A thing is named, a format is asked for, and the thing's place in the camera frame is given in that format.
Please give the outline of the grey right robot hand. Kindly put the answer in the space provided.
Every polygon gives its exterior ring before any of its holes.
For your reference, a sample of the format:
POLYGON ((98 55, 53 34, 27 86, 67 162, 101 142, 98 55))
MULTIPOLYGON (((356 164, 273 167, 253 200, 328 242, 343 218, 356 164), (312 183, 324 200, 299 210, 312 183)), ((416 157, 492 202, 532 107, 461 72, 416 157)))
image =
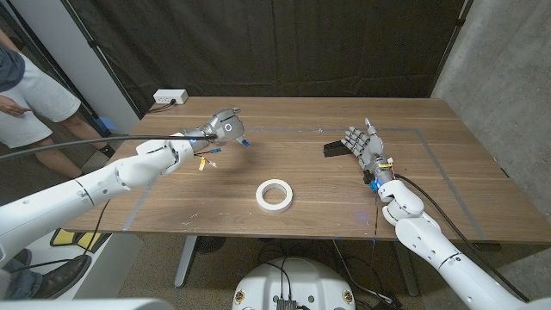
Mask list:
POLYGON ((392 181, 394 177, 384 153, 383 142, 369 118, 365 118, 365 124, 366 132, 350 127, 341 142, 358 158, 358 164, 364 171, 368 171, 382 184, 392 181))

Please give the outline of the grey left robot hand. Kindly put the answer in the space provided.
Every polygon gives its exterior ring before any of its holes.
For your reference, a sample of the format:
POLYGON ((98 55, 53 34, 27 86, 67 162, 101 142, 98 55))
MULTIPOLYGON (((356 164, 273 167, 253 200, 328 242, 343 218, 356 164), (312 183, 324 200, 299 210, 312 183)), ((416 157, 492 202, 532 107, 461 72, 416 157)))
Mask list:
POLYGON ((189 142, 194 152, 202 151, 211 145, 223 146, 232 140, 249 146, 245 138, 244 125, 238 118, 239 112, 240 108, 221 110, 202 127, 183 129, 180 133, 191 137, 189 142))

